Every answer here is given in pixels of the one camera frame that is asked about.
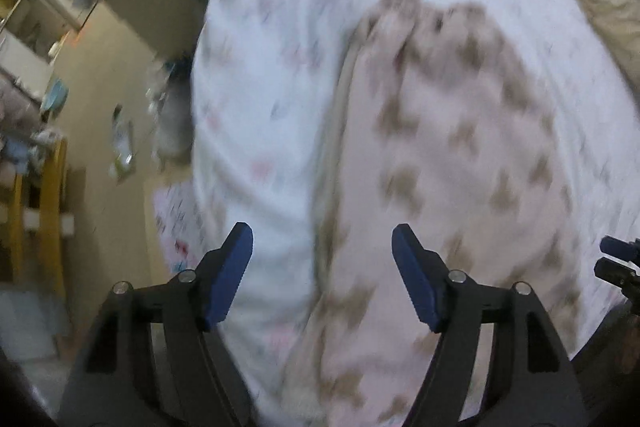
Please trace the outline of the pink bear print pants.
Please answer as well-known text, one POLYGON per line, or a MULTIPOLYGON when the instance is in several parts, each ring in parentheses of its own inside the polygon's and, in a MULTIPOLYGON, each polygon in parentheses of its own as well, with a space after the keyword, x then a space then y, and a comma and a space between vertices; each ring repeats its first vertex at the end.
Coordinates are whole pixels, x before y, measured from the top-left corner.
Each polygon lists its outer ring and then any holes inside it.
POLYGON ((437 345, 390 252, 396 225, 478 283, 535 289, 582 342, 578 232, 551 104, 474 3, 380 0, 352 35, 316 200, 320 296, 284 370, 317 426, 398 426, 437 345))

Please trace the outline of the plastic bottle on floor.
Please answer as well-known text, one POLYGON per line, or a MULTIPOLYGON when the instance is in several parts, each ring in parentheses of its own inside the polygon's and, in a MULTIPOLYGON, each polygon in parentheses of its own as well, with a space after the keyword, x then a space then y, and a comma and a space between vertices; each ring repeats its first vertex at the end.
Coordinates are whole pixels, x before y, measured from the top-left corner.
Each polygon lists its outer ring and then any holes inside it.
POLYGON ((120 182, 134 172, 134 126, 117 104, 112 114, 111 144, 113 161, 111 176, 120 182))

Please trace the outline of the yellow wooden rack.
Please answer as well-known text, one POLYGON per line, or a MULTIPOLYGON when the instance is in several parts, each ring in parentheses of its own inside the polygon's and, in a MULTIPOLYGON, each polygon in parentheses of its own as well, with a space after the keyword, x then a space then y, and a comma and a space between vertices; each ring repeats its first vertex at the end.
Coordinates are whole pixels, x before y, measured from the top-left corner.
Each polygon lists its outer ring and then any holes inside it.
POLYGON ((66 183, 67 140, 59 139, 43 161, 37 207, 28 207, 27 181, 14 178, 9 202, 1 203, 1 230, 8 233, 10 281, 23 282, 26 277, 26 235, 37 239, 36 267, 44 287, 66 300, 63 269, 63 239, 75 233, 74 216, 63 212, 66 183))

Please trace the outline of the white floral bed sheet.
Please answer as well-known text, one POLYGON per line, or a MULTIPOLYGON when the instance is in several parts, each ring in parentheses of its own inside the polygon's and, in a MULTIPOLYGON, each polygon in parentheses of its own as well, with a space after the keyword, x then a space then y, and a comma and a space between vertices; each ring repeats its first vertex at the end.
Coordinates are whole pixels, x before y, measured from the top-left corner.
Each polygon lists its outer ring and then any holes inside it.
MULTIPOLYGON (((208 2, 192 72, 194 191, 213 244, 239 221, 254 233, 221 330, 262 425, 317 426, 284 406, 284 370, 320 296, 316 200, 337 83, 379 1, 208 2)), ((547 95, 579 239, 582 348, 622 302, 593 276, 599 239, 639 234, 639 85, 577 0, 423 1, 484 8, 547 95)))

